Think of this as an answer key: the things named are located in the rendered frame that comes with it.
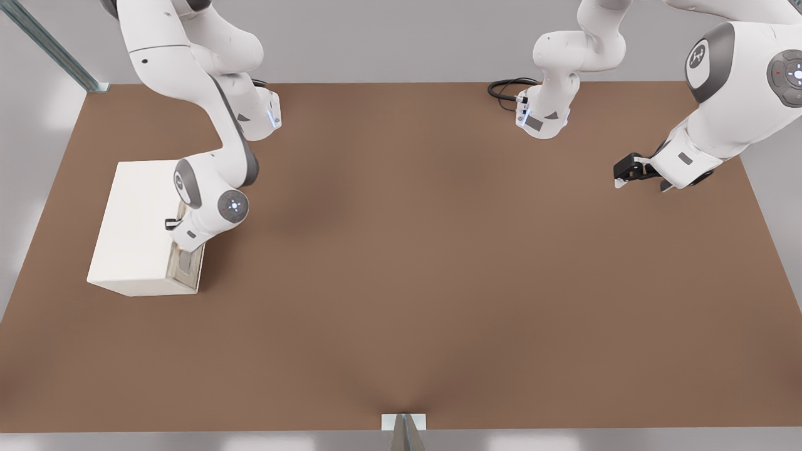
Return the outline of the white oven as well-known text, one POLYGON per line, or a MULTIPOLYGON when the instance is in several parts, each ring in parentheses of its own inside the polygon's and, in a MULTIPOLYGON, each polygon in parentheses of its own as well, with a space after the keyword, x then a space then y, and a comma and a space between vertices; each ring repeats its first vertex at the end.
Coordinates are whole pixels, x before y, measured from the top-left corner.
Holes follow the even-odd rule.
POLYGON ((104 211, 88 283, 129 297, 180 294, 166 279, 164 220, 186 212, 172 177, 175 160, 120 162, 104 211))

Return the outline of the silver frame post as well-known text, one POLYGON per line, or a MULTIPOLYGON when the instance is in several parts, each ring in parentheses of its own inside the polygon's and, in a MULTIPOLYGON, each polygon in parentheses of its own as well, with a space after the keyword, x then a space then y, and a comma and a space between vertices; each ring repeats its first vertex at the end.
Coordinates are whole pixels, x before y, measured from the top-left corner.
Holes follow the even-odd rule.
POLYGON ((392 431, 390 451, 427 451, 420 431, 427 430, 424 413, 381 414, 381 431, 392 431))
POLYGON ((55 63, 88 93, 103 93, 109 83, 100 83, 67 51, 28 9, 18 0, 0 0, 2 11, 14 24, 28 35, 55 63))

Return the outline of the oven door with grey window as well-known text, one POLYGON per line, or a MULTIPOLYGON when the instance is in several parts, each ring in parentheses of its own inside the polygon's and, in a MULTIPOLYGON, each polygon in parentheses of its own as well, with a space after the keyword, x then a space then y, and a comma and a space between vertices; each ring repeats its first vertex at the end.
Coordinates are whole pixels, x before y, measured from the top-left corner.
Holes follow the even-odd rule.
POLYGON ((204 246, 192 252, 175 242, 170 244, 166 279, 177 286, 180 294, 197 294, 201 279, 204 246))

